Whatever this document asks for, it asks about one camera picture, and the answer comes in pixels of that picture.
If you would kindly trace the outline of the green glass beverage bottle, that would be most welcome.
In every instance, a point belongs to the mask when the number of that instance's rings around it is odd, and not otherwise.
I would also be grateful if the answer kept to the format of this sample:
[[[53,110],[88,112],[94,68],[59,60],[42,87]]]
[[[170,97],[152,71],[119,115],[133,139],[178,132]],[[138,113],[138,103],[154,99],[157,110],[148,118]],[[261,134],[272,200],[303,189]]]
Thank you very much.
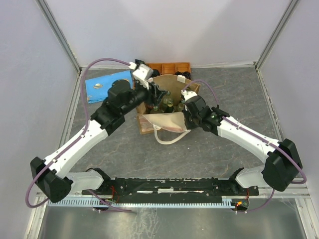
[[[162,111],[164,112],[164,111],[167,109],[167,107],[168,107],[169,105],[172,105],[172,104],[173,104],[173,98],[172,98],[171,92],[168,91],[168,92],[164,95],[164,97],[163,97],[163,99],[162,99],[162,102],[161,102],[161,109],[162,109]]]

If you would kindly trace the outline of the burlap canvas tote bag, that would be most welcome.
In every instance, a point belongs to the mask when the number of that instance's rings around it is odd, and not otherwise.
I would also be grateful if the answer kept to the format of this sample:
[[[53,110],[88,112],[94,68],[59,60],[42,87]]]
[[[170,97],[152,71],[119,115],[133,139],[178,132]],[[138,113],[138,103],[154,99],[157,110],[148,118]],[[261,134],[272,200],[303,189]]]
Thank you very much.
[[[193,83],[182,75],[166,74],[154,77],[153,80],[161,89],[171,92],[174,106],[179,104],[180,97],[182,96],[181,90],[184,88],[190,88],[190,90],[196,93],[199,93],[200,89],[200,84]],[[182,112],[149,113],[148,115],[144,115],[144,117],[153,125],[153,134],[157,142],[163,145],[174,144],[190,132],[185,126],[184,115]],[[179,136],[171,141],[163,141],[159,139],[158,136],[158,132],[161,130],[178,133]]]

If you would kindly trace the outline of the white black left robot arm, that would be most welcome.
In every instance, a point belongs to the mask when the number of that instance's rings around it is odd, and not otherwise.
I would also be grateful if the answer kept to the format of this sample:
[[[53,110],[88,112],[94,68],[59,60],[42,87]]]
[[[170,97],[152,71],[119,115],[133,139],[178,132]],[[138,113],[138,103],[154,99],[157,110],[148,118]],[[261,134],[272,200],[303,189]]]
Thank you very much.
[[[165,94],[166,91],[154,82],[148,86],[137,82],[132,89],[128,81],[116,80],[83,129],[45,159],[36,157],[31,161],[36,185],[53,203],[61,201],[71,192],[95,190],[106,194],[110,190],[110,178],[102,170],[96,168],[72,173],[71,168],[96,144],[117,130],[124,123],[127,113],[141,103],[157,106]]]

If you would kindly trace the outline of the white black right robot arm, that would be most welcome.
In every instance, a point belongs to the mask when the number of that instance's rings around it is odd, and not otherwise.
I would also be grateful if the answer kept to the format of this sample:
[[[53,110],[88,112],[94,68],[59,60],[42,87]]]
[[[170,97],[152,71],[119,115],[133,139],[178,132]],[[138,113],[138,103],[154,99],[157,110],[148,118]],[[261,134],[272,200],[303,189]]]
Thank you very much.
[[[279,141],[264,136],[239,123],[219,107],[209,107],[193,91],[182,91],[185,106],[182,110],[187,129],[201,128],[216,136],[228,139],[255,155],[261,166],[244,168],[229,181],[229,190],[240,195],[252,186],[270,186],[283,192],[302,171],[302,163],[294,142]]]

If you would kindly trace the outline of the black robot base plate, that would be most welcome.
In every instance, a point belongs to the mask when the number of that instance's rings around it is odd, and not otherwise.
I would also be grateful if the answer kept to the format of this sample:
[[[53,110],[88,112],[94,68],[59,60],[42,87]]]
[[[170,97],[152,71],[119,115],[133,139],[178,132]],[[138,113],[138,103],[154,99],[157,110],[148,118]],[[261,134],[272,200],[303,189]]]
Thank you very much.
[[[98,196],[110,196],[117,203],[170,204],[221,203],[223,196],[258,196],[257,186],[241,187],[234,179],[140,179],[115,178],[93,190]]]

